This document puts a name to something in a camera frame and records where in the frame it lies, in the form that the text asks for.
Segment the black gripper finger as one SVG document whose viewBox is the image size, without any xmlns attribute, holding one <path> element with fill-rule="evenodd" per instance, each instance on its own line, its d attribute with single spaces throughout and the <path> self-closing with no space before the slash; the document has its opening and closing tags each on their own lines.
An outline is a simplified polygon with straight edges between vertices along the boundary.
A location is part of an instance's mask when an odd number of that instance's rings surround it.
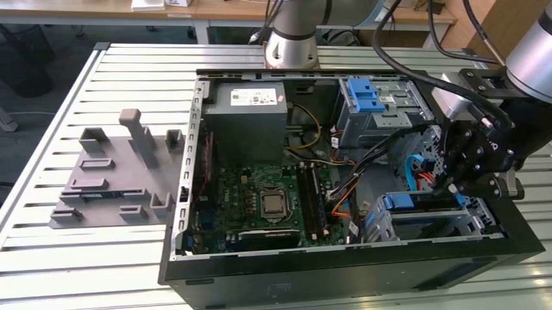
<svg viewBox="0 0 552 310">
<path fill-rule="evenodd" d="M 478 180 L 482 172 L 480 160 L 486 155 L 480 126 L 475 121 L 454 121 L 442 127 L 439 153 L 443 158 L 443 172 L 432 186 L 435 196 L 446 196 L 450 189 L 459 189 L 456 183 Z"/>
<path fill-rule="evenodd" d="M 478 180 L 460 181 L 456 187 L 468 197 L 499 200 L 505 196 L 505 179 L 495 173 L 486 174 Z"/>
</svg>

